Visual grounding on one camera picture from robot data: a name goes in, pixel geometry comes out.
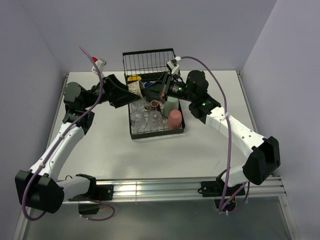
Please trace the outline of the green plastic cup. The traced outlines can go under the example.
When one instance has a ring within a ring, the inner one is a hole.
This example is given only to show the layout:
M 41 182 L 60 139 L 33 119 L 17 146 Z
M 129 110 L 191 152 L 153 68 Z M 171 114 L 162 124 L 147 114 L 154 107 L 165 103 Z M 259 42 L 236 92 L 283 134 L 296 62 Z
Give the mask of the green plastic cup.
M 169 96 L 167 101 L 164 103 L 163 114 L 166 118 L 169 117 L 172 110 L 179 109 L 179 100 L 177 98 Z

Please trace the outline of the black wire dish rack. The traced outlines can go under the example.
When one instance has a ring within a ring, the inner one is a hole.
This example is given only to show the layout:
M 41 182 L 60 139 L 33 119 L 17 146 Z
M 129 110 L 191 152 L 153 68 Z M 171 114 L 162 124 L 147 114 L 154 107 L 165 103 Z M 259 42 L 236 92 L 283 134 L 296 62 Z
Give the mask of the black wire dish rack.
M 172 48 L 129 51 L 122 54 L 125 83 L 139 81 L 146 89 L 158 83 L 164 91 L 163 81 L 170 80 L 167 62 L 176 54 Z M 128 105 L 129 133 L 132 140 L 181 134 L 185 130 L 182 119 L 178 129 L 168 128 L 168 117 L 164 110 L 169 102 L 156 92 L 153 97 L 144 97 Z

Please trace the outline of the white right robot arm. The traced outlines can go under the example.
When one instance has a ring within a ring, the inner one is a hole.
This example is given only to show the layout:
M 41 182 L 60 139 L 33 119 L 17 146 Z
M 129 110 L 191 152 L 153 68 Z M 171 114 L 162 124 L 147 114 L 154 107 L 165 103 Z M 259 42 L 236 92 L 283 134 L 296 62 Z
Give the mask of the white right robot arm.
M 281 165 L 279 141 L 273 136 L 266 138 L 254 132 L 230 115 L 223 105 L 210 96 L 208 87 L 205 73 L 192 70 L 186 82 L 177 81 L 172 74 L 165 74 L 141 92 L 149 99 L 167 100 L 172 97 L 188 101 L 188 109 L 196 119 L 220 132 L 241 150 L 247 160 L 220 176 L 216 183 L 220 194 L 227 195 L 234 186 L 246 182 L 261 185 Z

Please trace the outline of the yellow ceramic mug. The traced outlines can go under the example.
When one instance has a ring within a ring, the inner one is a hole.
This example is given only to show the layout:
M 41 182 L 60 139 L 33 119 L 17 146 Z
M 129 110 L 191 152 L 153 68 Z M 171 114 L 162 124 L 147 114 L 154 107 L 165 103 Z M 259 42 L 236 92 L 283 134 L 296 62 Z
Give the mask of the yellow ceramic mug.
M 130 75 L 127 77 L 128 82 L 140 81 L 141 79 L 140 75 Z

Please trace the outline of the dark blue mug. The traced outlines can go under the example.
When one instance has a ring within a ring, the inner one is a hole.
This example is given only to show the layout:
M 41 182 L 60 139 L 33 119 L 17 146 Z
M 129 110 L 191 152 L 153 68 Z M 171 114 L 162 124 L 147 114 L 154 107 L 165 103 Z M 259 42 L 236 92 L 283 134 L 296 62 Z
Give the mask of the dark blue mug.
M 144 86 L 145 88 L 148 88 L 148 87 L 152 86 L 153 84 L 154 84 L 153 81 L 149 81 L 149 82 L 144 82 L 144 83 L 143 83 L 143 86 Z

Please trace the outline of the clear glass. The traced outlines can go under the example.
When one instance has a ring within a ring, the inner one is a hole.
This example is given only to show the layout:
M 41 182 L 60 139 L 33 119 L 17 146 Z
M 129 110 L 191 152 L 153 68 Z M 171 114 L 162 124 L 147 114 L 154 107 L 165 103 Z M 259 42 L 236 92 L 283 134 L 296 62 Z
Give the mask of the clear glass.
M 158 128 L 163 124 L 163 116 L 161 112 L 153 110 L 148 114 L 148 122 L 147 125 L 150 128 Z
M 130 124 L 134 129 L 139 129 L 146 124 L 145 115 L 141 110 L 135 110 L 130 114 Z
M 145 100 L 144 99 L 140 99 L 140 100 L 136 100 L 132 103 L 132 108 L 133 109 L 141 109 L 145 106 Z

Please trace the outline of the small brown glass jar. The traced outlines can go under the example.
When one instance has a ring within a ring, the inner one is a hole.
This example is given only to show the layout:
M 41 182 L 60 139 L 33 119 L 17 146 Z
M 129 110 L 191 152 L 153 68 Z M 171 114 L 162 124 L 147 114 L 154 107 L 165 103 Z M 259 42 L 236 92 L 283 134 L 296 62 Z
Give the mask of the small brown glass jar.
M 144 98 L 142 90 L 144 89 L 143 83 L 140 80 L 129 83 L 128 91 L 135 95 L 138 95 L 141 99 Z

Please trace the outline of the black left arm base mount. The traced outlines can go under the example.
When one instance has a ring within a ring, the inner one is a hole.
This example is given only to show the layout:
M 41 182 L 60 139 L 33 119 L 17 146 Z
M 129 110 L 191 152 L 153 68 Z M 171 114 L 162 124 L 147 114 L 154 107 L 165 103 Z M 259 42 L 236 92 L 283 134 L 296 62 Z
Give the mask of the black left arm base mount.
M 81 215 L 96 215 L 101 207 L 101 201 L 110 201 L 113 198 L 114 185 L 97 185 L 93 195 L 81 194 L 76 197 L 78 201 L 89 201 L 90 203 L 79 203 L 78 212 Z

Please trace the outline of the aluminium frame rail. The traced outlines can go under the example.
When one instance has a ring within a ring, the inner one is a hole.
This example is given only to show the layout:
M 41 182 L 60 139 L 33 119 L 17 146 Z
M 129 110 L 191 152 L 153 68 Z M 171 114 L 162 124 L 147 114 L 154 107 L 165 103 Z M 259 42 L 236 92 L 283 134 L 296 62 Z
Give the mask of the aluminium frame rail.
M 113 185 L 113 202 L 186 201 L 204 198 L 198 193 L 202 181 L 214 177 L 166 178 L 142 180 L 97 180 L 96 185 Z M 286 191 L 280 177 L 269 177 L 262 184 L 251 183 L 238 192 L 242 198 L 283 197 Z M 208 197 L 219 200 L 221 197 Z

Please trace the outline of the black metal mug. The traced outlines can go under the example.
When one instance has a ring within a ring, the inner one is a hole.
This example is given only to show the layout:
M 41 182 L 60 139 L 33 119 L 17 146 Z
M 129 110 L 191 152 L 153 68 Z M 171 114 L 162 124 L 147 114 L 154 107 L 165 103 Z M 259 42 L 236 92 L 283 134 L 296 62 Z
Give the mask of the black metal mug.
M 157 100 L 152 100 L 151 102 L 147 103 L 144 106 L 144 109 L 151 112 L 151 111 L 158 111 L 161 112 L 161 105 Z

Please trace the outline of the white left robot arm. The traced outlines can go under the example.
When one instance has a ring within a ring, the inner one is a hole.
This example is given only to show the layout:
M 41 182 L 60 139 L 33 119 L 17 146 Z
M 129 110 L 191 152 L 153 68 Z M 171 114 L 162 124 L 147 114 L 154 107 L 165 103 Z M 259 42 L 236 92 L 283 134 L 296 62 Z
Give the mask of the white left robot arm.
M 95 116 L 92 109 L 104 102 L 119 108 L 140 100 L 143 88 L 139 80 L 125 85 L 114 74 L 101 77 L 99 83 L 89 90 L 77 82 L 65 85 L 65 116 L 58 134 L 29 170 L 20 170 L 15 176 L 19 202 L 27 219 L 31 218 L 27 213 L 28 207 L 53 214 L 64 201 L 76 196 L 86 200 L 96 197 L 95 177 L 80 173 L 70 180 L 57 181 L 60 171 L 75 146 L 89 131 Z

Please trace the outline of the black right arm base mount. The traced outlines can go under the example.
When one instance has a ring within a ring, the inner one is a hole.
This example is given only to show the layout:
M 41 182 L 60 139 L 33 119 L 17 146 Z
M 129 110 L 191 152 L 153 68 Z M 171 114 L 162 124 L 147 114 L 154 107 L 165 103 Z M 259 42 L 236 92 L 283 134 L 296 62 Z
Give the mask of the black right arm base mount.
M 202 181 L 200 188 L 197 190 L 204 198 L 206 197 L 221 197 L 223 195 L 225 183 L 222 180 Z M 226 188 L 226 197 L 231 197 L 240 189 L 242 184 L 237 184 L 233 187 Z

